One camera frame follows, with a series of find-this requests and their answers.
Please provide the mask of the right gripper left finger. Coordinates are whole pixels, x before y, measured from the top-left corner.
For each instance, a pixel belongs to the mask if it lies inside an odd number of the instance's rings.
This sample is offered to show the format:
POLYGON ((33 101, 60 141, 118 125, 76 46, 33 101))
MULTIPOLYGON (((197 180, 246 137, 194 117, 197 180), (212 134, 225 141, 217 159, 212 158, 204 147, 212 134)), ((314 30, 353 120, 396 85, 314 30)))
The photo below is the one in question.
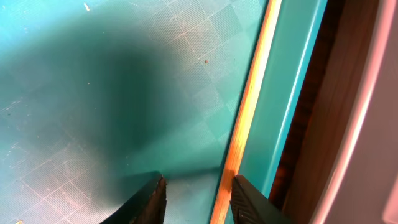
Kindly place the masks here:
POLYGON ((166 188, 166 178, 156 174, 101 224, 163 224, 166 188))

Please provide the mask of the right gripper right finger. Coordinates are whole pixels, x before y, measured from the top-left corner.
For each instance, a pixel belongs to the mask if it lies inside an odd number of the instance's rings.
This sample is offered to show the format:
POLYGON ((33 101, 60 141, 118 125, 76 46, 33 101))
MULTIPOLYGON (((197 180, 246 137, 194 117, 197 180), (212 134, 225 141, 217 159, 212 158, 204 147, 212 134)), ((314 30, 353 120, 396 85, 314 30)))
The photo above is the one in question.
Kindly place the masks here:
POLYGON ((232 180, 230 205, 234 224, 291 223, 243 175, 236 175, 232 180))

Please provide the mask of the wooden chopstick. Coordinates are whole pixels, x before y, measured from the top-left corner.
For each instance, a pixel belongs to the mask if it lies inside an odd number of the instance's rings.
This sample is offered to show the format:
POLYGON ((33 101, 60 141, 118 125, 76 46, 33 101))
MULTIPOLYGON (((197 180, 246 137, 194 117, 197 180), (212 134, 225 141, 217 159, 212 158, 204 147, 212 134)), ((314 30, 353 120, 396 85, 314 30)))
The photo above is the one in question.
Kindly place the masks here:
POLYGON ((261 91, 282 0, 270 0, 259 32, 238 115, 229 143, 210 224, 225 222, 232 194, 233 177, 239 172, 249 131, 261 91))

